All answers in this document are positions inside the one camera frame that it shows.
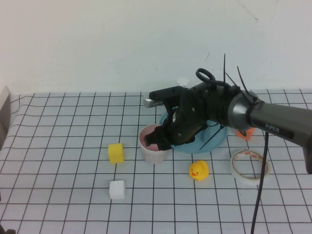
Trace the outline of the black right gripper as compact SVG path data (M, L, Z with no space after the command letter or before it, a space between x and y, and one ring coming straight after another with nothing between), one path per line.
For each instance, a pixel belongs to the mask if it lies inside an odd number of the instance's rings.
M161 151L167 151L173 145L192 143L195 135L207 127L208 88L207 84L198 84L192 88L169 88L170 95L177 97L177 101L174 103L174 112L170 114L167 136L162 125L159 125L145 136L145 145L156 144Z

